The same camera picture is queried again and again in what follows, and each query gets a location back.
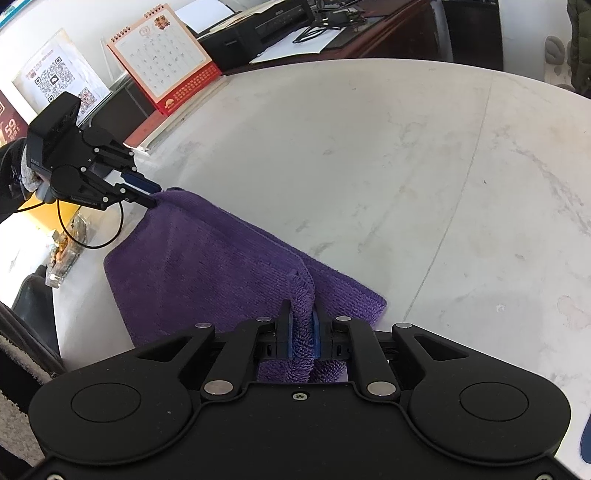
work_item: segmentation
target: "screw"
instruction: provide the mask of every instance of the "screw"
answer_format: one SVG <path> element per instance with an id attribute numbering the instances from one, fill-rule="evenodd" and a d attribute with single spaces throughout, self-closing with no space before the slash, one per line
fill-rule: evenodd
<path id="1" fill-rule="evenodd" d="M 226 380 L 211 380 L 203 389 L 210 395 L 226 395 L 232 391 L 234 385 Z"/>
<path id="2" fill-rule="evenodd" d="M 368 385 L 368 392 L 377 397 L 387 397 L 396 392 L 396 387 L 390 382 L 373 382 Z"/>

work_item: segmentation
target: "printer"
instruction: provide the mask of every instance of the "printer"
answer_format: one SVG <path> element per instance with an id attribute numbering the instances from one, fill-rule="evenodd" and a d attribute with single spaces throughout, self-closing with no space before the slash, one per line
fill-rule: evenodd
<path id="1" fill-rule="evenodd" d="M 308 0 L 271 0 L 193 35 L 226 72 L 248 65 L 268 47 L 313 20 Z"/>

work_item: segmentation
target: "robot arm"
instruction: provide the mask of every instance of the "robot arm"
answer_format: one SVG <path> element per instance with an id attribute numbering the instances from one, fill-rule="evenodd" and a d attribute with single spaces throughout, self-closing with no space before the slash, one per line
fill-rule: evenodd
<path id="1" fill-rule="evenodd" d="M 80 103 L 78 97 L 64 92 L 29 126 L 27 166 L 50 186 L 51 195 L 44 201 L 58 199 L 99 210 L 122 201 L 154 207 L 154 199 L 130 184 L 148 193 L 159 192 L 160 186 L 137 171 L 134 152 L 106 130 L 76 126 Z M 129 184 L 109 184 L 96 173 L 98 166 L 121 172 Z"/>

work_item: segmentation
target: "purple towel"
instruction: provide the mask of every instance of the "purple towel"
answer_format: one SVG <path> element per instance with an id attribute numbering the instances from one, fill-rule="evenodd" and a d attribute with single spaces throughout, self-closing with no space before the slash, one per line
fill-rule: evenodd
<path id="1" fill-rule="evenodd" d="M 340 362 L 314 362 L 314 299 L 331 316 L 371 324 L 385 300 L 198 195 L 174 189 L 154 195 L 130 236 L 105 259 L 105 272 L 136 346 L 197 322 L 219 331 L 258 316 L 276 316 L 281 301 L 294 311 L 294 360 L 266 362 L 266 381 L 335 381 Z"/>

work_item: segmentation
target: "red calendar base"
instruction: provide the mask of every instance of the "red calendar base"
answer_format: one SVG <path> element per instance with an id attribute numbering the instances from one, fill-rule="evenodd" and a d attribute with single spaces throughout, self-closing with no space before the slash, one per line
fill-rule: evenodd
<path id="1" fill-rule="evenodd" d="M 166 94 L 162 100 L 155 102 L 156 108 L 166 116 L 171 115 L 178 110 L 182 104 L 189 100 L 198 91 L 203 90 L 221 74 L 222 72 L 217 68 L 217 65 L 210 61 L 199 71 L 187 78 L 187 80 L 181 83 L 178 87 Z"/>

